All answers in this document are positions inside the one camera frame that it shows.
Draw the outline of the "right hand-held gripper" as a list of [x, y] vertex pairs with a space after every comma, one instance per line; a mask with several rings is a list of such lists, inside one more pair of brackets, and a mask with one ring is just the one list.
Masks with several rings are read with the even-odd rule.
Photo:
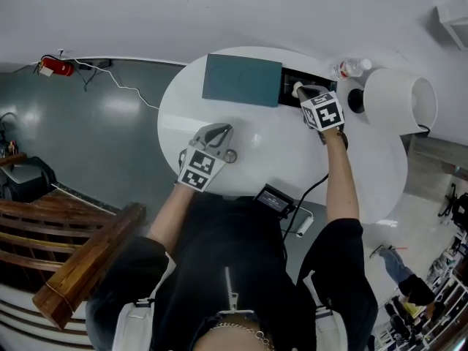
[[323, 132], [329, 129], [344, 130], [344, 114], [335, 91], [329, 91], [319, 85], [305, 85], [296, 91], [303, 122], [310, 129], [318, 132], [322, 143], [325, 143]]

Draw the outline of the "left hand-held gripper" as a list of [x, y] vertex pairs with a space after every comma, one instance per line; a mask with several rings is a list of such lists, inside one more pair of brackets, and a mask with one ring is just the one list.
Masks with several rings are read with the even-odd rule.
[[[183, 184], [197, 192], [204, 192], [214, 180], [221, 169], [237, 159], [237, 153], [227, 149], [234, 130], [230, 124], [215, 123], [201, 127], [194, 135], [193, 140], [179, 155], [180, 171], [177, 178], [178, 184]], [[210, 143], [217, 139], [216, 149], [220, 151], [217, 156], [211, 153], [202, 143]]]

